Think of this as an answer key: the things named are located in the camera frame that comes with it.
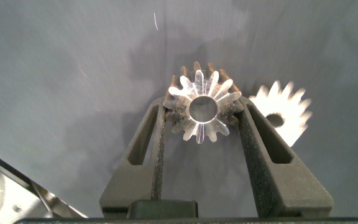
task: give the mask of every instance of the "gray wall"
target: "gray wall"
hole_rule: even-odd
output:
[[[305,87],[313,117],[293,148],[332,216],[358,216],[358,1],[0,1],[0,158],[101,216],[146,108],[195,60],[245,96],[275,80]],[[256,216],[235,129],[200,146],[169,133],[166,148],[163,198]]]

